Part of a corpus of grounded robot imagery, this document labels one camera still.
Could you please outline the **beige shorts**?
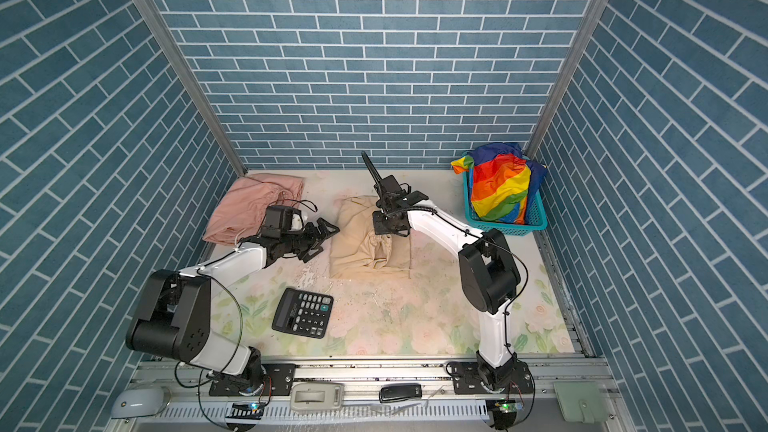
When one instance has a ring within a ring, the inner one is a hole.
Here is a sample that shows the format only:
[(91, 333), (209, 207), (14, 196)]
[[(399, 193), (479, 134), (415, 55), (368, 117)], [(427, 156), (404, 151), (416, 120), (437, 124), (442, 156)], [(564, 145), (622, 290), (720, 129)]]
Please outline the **beige shorts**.
[(331, 240), (329, 275), (340, 280), (409, 279), (409, 237), (374, 230), (373, 213), (378, 211), (372, 196), (346, 198), (341, 202), (340, 231)]

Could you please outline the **pink shorts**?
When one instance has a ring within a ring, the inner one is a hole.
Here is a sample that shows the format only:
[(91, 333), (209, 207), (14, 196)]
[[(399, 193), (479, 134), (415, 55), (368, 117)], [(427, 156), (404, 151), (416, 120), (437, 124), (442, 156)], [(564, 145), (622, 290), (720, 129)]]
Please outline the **pink shorts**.
[(237, 179), (214, 209), (203, 240), (235, 246), (259, 231), (268, 206), (300, 200), (303, 189), (304, 179), (289, 175), (256, 174)]

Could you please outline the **multicolour cloth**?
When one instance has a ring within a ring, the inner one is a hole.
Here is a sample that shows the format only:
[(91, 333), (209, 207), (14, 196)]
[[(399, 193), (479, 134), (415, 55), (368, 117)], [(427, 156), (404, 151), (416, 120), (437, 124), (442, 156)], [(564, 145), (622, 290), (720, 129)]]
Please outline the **multicolour cloth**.
[(528, 200), (539, 192), (547, 168), (517, 143), (481, 145), (451, 162), (455, 174), (471, 172), (471, 204), (484, 221), (525, 224)]

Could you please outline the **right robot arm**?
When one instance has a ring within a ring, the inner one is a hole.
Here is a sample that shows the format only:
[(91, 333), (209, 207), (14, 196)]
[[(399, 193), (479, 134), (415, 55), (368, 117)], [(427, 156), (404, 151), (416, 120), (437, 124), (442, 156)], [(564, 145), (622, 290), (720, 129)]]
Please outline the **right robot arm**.
[(376, 207), (377, 233), (420, 232), (457, 255), (462, 291), (479, 314), (478, 374), (490, 390), (508, 386), (517, 363), (509, 312), (518, 296), (521, 274), (504, 234), (463, 223), (419, 191), (384, 193)]

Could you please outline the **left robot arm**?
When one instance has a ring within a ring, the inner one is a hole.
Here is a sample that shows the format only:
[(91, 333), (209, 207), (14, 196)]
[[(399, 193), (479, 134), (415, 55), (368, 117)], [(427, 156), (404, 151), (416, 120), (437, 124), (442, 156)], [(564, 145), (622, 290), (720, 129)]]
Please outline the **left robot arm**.
[(126, 347), (209, 370), (246, 390), (258, 388), (265, 376), (260, 351), (211, 330), (212, 299), (279, 259), (308, 262), (339, 232), (323, 218), (301, 229), (264, 226), (219, 259), (150, 274), (126, 333)]

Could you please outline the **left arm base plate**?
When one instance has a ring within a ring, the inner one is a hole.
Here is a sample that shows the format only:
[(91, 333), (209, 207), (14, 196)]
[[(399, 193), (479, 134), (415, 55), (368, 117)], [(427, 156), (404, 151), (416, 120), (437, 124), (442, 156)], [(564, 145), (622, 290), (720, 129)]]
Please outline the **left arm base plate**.
[(212, 397), (288, 397), (294, 384), (296, 363), (266, 363), (258, 386), (251, 387), (240, 378), (223, 376), (214, 379), (208, 388)]

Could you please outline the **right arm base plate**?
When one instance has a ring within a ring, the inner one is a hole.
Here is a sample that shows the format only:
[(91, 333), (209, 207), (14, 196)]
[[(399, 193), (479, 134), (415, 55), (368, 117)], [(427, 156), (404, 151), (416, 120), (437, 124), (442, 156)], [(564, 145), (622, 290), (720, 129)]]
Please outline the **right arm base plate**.
[(535, 391), (528, 364), (519, 359), (510, 360), (497, 368), (483, 360), (450, 361), (444, 369), (457, 395), (532, 394)]

